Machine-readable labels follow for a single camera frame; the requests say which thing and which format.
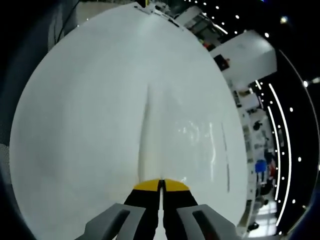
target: white table surface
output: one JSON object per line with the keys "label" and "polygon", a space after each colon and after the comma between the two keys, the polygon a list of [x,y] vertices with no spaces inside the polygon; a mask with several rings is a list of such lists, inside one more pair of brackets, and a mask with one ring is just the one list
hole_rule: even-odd
{"label": "white table surface", "polygon": [[199,204],[235,225],[242,216],[247,155],[221,71],[189,31],[134,4],[63,38],[19,100],[10,172],[37,239],[80,236],[139,180],[153,178],[184,182]]}

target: blue object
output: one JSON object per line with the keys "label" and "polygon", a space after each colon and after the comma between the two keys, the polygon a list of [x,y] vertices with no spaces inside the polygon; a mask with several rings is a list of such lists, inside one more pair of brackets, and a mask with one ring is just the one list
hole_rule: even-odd
{"label": "blue object", "polygon": [[255,164],[255,172],[256,173],[264,173],[267,170],[267,161],[266,160],[258,160]]}

